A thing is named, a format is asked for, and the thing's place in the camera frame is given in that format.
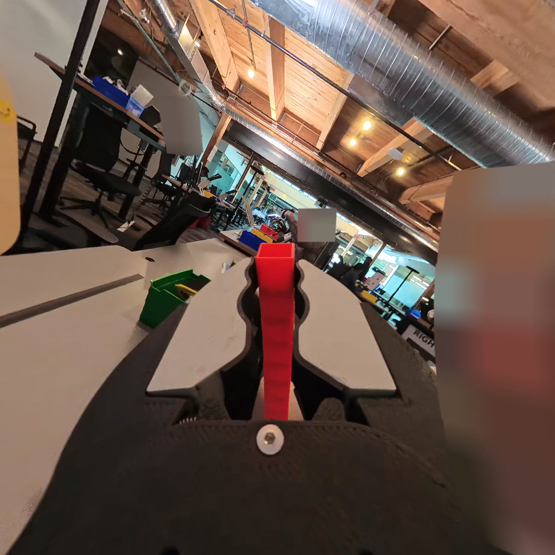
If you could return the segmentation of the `black office chair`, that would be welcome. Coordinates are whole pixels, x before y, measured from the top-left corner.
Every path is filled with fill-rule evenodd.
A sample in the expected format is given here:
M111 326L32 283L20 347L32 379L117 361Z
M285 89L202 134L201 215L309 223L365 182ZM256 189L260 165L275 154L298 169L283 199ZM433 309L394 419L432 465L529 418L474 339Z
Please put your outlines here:
M60 196L58 204L63 210L89 210L93 216L100 218L105 227L108 227L106 216L123 223L123 219L101 204L103 198L113 202L117 194L131 199L140 195L137 185L112 172L119 159L122 127L120 121L101 108L89 107L71 170L85 177L98 196L94 200Z
M206 197L192 191L178 205L143 236L135 241L131 251L175 245L180 236L198 219L208 217L217 203L217 197Z

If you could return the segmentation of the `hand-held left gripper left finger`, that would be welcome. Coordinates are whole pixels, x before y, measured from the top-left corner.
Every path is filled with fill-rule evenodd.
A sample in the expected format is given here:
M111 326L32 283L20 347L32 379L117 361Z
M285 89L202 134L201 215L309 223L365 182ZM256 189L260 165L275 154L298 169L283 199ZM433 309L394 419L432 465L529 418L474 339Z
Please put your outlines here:
M254 293L254 263L241 260L190 301L147 386L150 395L190 393L246 356L255 328L244 301Z

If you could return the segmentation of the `red square plastic tube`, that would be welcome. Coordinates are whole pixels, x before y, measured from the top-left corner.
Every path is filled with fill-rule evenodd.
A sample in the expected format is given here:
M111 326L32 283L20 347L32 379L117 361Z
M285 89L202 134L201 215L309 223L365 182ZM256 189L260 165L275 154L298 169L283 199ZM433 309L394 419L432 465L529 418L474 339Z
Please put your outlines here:
M264 417L286 421L295 325L294 244L261 244L255 266L261 310Z

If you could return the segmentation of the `blue storage bin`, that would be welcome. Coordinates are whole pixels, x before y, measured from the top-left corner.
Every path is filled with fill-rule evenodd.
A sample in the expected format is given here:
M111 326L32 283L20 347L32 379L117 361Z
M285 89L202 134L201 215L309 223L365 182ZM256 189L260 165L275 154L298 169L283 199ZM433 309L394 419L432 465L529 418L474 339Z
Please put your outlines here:
M129 94L125 89L119 88L105 78L96 75L93 78L93 88L96 92L104 95L107 99L115 102L115 104L126 108L129 101Z

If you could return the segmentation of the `pale yellow board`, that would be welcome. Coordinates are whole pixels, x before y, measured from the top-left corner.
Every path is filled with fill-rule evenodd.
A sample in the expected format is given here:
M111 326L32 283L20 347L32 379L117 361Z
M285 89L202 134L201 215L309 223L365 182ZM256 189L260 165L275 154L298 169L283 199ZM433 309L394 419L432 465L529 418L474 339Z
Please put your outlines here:
M1 254L16 242L20 228L17 112L12 91L1 76Z

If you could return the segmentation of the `large silver ventilation duct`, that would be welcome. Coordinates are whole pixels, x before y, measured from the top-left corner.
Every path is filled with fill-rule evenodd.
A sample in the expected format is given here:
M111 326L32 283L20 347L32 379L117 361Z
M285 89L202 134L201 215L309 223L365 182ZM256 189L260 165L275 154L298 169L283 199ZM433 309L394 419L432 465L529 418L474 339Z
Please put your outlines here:
M521 118L363 1L253 1L484 168L554 161Z

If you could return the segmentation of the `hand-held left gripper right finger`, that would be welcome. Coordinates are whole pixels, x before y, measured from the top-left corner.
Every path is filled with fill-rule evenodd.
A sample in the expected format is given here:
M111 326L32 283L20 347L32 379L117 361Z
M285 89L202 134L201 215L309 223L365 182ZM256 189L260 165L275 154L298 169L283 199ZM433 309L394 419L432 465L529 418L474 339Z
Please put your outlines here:
M344 393L394 395L395 382L358 298L306 260L297 268L304 301L294 349L300 362Z

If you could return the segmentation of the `green plastic bin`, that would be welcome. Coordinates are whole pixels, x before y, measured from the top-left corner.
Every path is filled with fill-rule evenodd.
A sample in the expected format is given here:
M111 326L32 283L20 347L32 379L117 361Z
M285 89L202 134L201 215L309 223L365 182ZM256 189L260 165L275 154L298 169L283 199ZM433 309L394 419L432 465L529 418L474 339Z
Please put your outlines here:
M140 314L139 320L150 328L156 328L175 309L188 304L175 294L175 284L183 284L199 292L210 283L210 279L203 274L195 274L192 269L168 274L150 281L148 294Z

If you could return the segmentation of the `black metal pole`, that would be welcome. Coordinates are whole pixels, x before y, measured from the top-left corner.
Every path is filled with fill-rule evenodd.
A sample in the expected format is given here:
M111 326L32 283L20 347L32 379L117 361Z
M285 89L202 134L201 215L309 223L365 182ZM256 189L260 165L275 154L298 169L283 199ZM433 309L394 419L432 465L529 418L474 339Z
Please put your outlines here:
M29 187L21 206L20 235L23 235L29 226L31 215L43 184L47 165L51 159L62 126L62 121L67 111L71 93L74 90L75 80L79 73L89 37L92 31L98 28L95 24L100 23L106 6L107 1L85 1L84 10L65 66L65 72L60 82L60 87L38 153Z

